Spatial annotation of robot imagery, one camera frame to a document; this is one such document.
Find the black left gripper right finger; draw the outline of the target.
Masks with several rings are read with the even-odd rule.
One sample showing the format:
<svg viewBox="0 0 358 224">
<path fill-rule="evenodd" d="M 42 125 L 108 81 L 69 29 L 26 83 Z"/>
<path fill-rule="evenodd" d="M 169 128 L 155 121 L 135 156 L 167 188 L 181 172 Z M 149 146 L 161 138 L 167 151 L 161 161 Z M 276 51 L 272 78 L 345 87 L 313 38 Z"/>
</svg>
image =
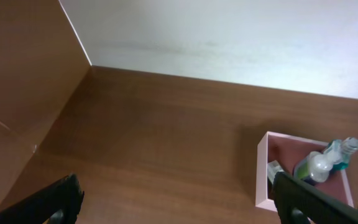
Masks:
<svg viewBox="0 0 358 224">
<path fill-rule="evenodd" d="M 358 224 L 358 210 L 286 172 L 275 175 L 272 194 L 282 224 Z"/>
</svg>

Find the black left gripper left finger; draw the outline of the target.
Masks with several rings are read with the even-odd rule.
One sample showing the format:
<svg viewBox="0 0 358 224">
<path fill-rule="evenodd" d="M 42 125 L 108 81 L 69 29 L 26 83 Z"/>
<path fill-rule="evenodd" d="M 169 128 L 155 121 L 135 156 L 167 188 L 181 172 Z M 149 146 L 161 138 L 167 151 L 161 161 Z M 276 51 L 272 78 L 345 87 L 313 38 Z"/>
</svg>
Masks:
<svg viewBox="0 0 358 224">
<path fill-rule="evenodd" d="M 84 196 L 76 174 L 70 174 L 0 211 L 0 224 L 74 224 Z"/>
</svg>

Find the clear purple soap pump bottle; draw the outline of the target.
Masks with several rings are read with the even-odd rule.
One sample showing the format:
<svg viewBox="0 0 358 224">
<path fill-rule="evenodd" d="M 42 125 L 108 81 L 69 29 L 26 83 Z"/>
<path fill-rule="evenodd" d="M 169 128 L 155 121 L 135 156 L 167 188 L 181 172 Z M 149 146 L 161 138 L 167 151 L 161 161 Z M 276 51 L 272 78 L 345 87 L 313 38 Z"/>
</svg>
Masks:
<svg viewBox="0 0 358 224">
<path fill-rule="evenodd" d="M 324 152 L 312 151 L 293 170 L 293 177 L 310 185 L 325 182 L 334 165 L 342 161 L 340 148 L 330 147 Z"/>
</svg>

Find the green white soap box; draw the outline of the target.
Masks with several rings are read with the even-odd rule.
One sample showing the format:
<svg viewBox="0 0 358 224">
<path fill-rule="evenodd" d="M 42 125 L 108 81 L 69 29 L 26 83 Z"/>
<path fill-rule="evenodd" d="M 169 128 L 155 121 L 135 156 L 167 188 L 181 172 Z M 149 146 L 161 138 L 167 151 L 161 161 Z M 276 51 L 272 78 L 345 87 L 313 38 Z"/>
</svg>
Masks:
<svg viewBox="0 0 358 224">
<path fill-rule="evenodd" d="M 269 162 L 267 164 L 267 178 L 271 184 L 275 181 L 275 176 L 279 172 L 284 172 L 284 169 L 281 167 L 277 160 Z"/>
</svg>

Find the blue mouthwash bottle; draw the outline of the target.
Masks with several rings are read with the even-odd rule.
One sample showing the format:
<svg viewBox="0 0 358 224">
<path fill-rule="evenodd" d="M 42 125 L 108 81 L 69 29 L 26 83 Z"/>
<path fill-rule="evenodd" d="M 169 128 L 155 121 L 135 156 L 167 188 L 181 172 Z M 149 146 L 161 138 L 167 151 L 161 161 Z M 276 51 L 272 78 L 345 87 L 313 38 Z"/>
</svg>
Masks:
<svg viewBox="0 0 358 224">
<path fill-rule="evenodd" d="M 330 173 L 344 170 L 349 166 L 351 156 L 358 151 L 358 139 L 354 137 L 348 137 L 345 140 L 332 140 L 324 149 L 323 153 L 326 154 L 332 150 L 338 151 L 341 154 L 341 161 L 333 165 Z"/>
</svg>

